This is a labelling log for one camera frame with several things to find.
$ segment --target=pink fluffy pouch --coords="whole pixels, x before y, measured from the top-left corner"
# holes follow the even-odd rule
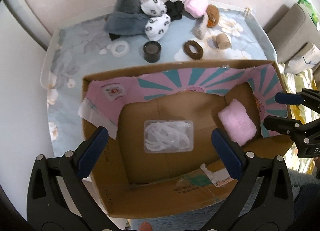
[[[243,146],[257,133],[257,128],[249,118],[245,107],[237,99],[218,113],[218,117],[230,139]]]
[[[206,12],[208,4],[208,0],[186,0],[184,9],[194,18],[200,18]]]

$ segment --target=teal stripe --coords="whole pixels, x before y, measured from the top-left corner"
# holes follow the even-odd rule
[[[249,85],[250,85],[250,87],[251,87],[252,91],[255,91],[255,90],[256,90],[256,88],[255,88],[255,85],[254,85],[253,78],[249,78],[249,79],[248,79],[248,83],[249,83]]]
[[[219,93],[219,94],[227,94],[230,89],[216,89],[216,90],[209,90],[207,93]]]
[[[153,88],[153,89],[162,89],[162,90],[167,90],[167,91],[173,91],[173,89],[166,87],[162,84],[156,84],[156,83],[149,82],[149,81],[146,81],[146,80],[143,80],[140,78],[138,78],[138,82],[139,82],[140,87],[142,87],[142,88]]]
[[[269,131],[264,127],[263,122],[260,124],[261,126],[261,135],[263,138],[270,137]]]
[[[203,72],[205,71],[205,68],[193,68],[189,80],[189,85],[194,85],[200,76],[202,76]]]
[[[270,99],[266,100],[266,105],[269,105],[269,104],[273,104],[273,103],[276,103],[276,100],[275,100],[275,97],[271,97]]]
[[[212,79],[216,78],[217,76],[223,74],[224,72],[226,72],[228,70],[229,70],[229,68],[219,68],[212,75],[210,75],[206,80],[204,80],[200,85],[206,84],[207,82],[211,81]]]
[[[233,75],[233,76],[229,76],[229,77],[227,77],[227,78],[225,78],[225,79],[222,79],[222,80],[220,80],[220,81],[218,81],[218,82],[215,82],[215,83],[213,83],[213,84],[207,85],[207,86],[205,86],[205,88],[214,86],[214,85],[216,85],[216,84],[222,84],[222,83],[226,83],[226,82],[230,82],[230,81],[239,79],[243,74],[244,74],[244,71],[243,71],[243,72],[240,72],[240,73],[238,73],[238,74],[235,74],[235,75]]]
[[[144,96],[143,98],[145,101],[148,101],[148,100],[156,99],[162,96],[166,96],[166,94],[161,93],[161,94],[148,95],[148,96]]]
[[[279,82],[279,78],[277,74],[275,73],[267,87],[267,89],[264,91],[263,96],[266,96],[273,88],[274,86]]]
[[[259,92],[261,92],[263,83],[264,83],[264,78],[266,77],[267,69],[263,68],[260,71],[260,86],[259,86]]]
[[[163,74],[166,77],[168,77],[170,79],[170,81],[176,85],[176,87],[182,87],[181,81],[180,81],[180,76],[179,76],[177,69],[165,71],[165,72],[163,72]]]
[[[285,118],[288,114],[288,111],[287,110],[267,110],[267,113]]]

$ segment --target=black round container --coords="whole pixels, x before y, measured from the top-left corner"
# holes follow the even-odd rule
[[[157,41],[148,41],[143,45],[144,59],[149,63],[159,61],[161,45]]]

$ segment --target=brown scrunchie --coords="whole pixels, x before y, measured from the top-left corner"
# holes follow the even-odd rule
[[[193,53],[190,49],[190,46],[193,46],[197,50],[197,53]],[[183,50],[186,53],[186,55],[190,56],[194,60],[199,60],[203,56],[202,47],[193,40],[189,40],[185,42],[183,45]]]
[[[207,7],[207,14],[208,14],[208,24],[207,27],[212,28],[218,25],[220,19],[220,13],[218,8],[215,5],[209,5]]]

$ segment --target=brown plush toy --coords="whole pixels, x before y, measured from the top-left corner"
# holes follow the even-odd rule
[[[215,5],[209,5],[207,7],[207,14],[209,17],[207,27],[213,28],[218,25],[220,14],[218,8]]]

